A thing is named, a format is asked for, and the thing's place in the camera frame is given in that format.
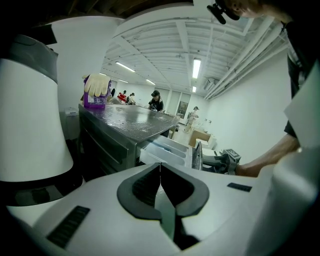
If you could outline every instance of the metal counter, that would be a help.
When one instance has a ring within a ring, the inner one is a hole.
[[[178,124],[177,118],[140,106],[115,104],[105,109],[79,104],[79,119],[84,152],[105,174],[136,166],[139,148]]]

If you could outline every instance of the black cap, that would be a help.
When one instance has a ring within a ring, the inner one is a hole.
[[[214,5],[208,5],[207,9],[216,17],[216,19],[221,24],[226,24],[225,18],[222,16],[223,13],[225,13],[230,19],[237,21],[240,19],[240,17],[236,14],[234,14],[225,3],[225,0],[215,0]]]
[[[152,97],[160,96],[160,92],[158,90],[155,90],[152,94]]]

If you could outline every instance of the black shirt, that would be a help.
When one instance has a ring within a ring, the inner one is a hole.
[[[154,99],[150,100],[149,105],[151,110],[157,110],[158,112],[164,109],[164,102],[161,98],[159,98],[158,101],[155,101]]]
[[[292,98],[308,77],[315,61],[319,59],[318,33],[317,30],[314,30],[316,24],[319,24],[319,22],[313,22],[310,18],[305,18],[290,22],[285,26],[290,42],[288,70]],[[289,121],[284,131],[293,137],[297,137]]]

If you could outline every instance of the purple container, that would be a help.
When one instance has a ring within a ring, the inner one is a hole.
[[[84,80],[84,85],[88,80],[89,76]],[[94,109],[104,109],[107,103],[107,97],[111,94],[111,80],[109,81],[108,91],[106,95],[100,95],[99,97],[91,97],[88,92],[83,94],[83,102],[85,108],[94,108]]]

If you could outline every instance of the yellow glove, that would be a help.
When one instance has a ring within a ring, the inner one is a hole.
[[[103,74],[90,74],[84,86],[84,92],[88,93],[91,97],[106,95],[108,93],[110,77]]]

